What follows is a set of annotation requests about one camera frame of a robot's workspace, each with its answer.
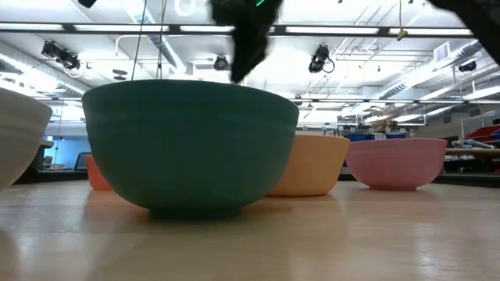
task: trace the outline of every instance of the white bowl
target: white bowl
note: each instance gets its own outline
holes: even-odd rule
[[[0,190],[31,164],[52,115],[47,105],[0,88]]]

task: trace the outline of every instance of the pink bowl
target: pink bowl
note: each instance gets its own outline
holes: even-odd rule
[[[441,171],[446,140],[397,139],[351,143],[347,165],[372,190],[416,190]]]

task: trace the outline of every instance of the bowl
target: bowl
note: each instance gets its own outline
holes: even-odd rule
[[[125,200],[172,219],[239,213],[280,179],[298,108],[250,87],[136,80],[89,90],[92,155]]]
[[[92,157],[92,155],[87,155],[86,159],[88,182],[90,183],[92,189],[100,191],[113,191],[95,164],[94,157]]]
[[[343,137],[295,136],[287,168],[269,196],[327,194],[337,183],[349,144],[350,141]]]
[[[12,185],[31,164],[51,115],[47,105],[0,88],[0,190]]]
[[[372,190],[416,190],[441,171],[446,140],[367,140],[351,144],[347,165]]]

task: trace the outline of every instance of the table surface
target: table surface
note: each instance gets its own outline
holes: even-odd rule
[[[338,183],[219,222],[162,222],[86,181],[0,193],[0,280],[498,280],[500,189]]]

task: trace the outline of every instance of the ceiling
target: ceiling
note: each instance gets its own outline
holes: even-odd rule
[[[0,19],[2,22],[25,23],[136,23],[130,17],[130,10],[142,10],[142,5],[144,5],[143,0],[130,0],[127,4],[115,0],[98,0],[93,8],[86,9],[77,4],[77,0],[51,0],[50,5],[38,0],[2,0],[0,1]],[[147,8],[155,23],[161,22],[162,6],[162,0],[148,0]],[[213,24],[206,0],[169,0],[166,3],[166,13],[163,18],[165,24]],[[399,0],[344,0],[342,3],[332,0],[301,2],[284,0],[277,24],[398,27],[400,18],[404,27],[464,28],[457,16],[435,9],[423,0],[415,0],[413,4],[409,4],[408,0],[403,0],[401,14]],[[217,55],[227,55],[230,61],[232,50],[230,37],[175,35],[168,36],[166,40],[182,63],[186,66],[194,66],[194,68],[188,67],[190,70],[187,74],[172,74],[164,66],[163,79],[229,82],[227,71],[218,72],[207,66],[213,64]],[[75,72],[65,71],[57,62],[47,60],[41,54],[46,41],[54,41],[62,48],[77,53],[82,67]],[[297,95],[303,98],[379,98],[377,92],[380,89],[394,83],[420,64],[433,59],[435,48],[446,42],[449,42],[450,46],[461,46],[471,41],[473,40],[450,39],[446,35],[443,35],[443,38],[408,37],[401,41],[389,37],[276,36],[270,39],[269,57],[250,73],[244,85],[289,98]],[[74,83],[82,93],[90,87],[116,82],[113,78],[117,76],[113,72],[114,69],[126,71],[127,75],[124,77],[128,80],[131,79],[132,73],[134,73],[135,80],[158,77],[159,49],[146,37],[142,37],[138,45],[138,37],[121,37],[118,34],[0,32],[0,42],[11,48],[10,52],[7,52],[0,45],[0,55],[24,62],[29,66],[30,73],[47,73],[36,65],[38,61],[46,69],[51,69],[52,74],[55,73],[55,75],[49,73],[50,76],[58,81],[64,80],[63,84],[74,85],[72,81],[76,81]],[[311,74],[308,71],[311,55],[319,44],[328,45],[331,58],[335,61],[336,67],[331,74]],[[136,52],[137,64],[134,64]],[[168,65],[164,57],[160,56],[160,58],[164,65]],[[486,52],[478,52],[474,58],[477,60],[476,72],[478,73],[485,71],[493,63]],[[473,74],[475,72],[456,74],[456,70],[450,66],[442,69],[439,75],[433,75],[429,79],[412,85],[413,89],[418,91],[406,91],[405,94],[396,94],[390,98],[418,99],[443,87],[467,80]],[[17,74],[0,72],[0,75],[5,79]],[[496,73],[490,73],[481,78],[483,80],[478,83],[495,82],[494,75]],[[32,85],[35,84],[37,77],[36,75],[28,76],[26,72],[13,79]],[[457,91],[459,91],[458,95],[464,95],[464,89],[470,91],[470,87],[471,83],[463,84],[459,88],[452,88],[439,98],[455,97]],[[55,93],[44,94],[55,96]],[[54,103],[52,106],[61,104],[69,108],[66,112],[72,113],[62,111],[62,117],[55,116],[55,119],[78,121],[83,117],[79,101]],[[311,108],[305,107],[302,110],[302,116],[307,116],[308,123],[334,123],[342,117],[350,118],[342,114],[342,109],[345,113],[345,108],[354,107],[354,105],[347,105],[337,102],[324,106],[314,102],[312,108],[315,110],[310,113]],[[381,111],[375,112],[369,107],[360,114],[368,118],[373,114],[380,115],[394,111],[393,105],[382,105]],[[402,110],[405,108],[409,107],[406,105],[397,107],[397,114],[407,114],[408,111]]]

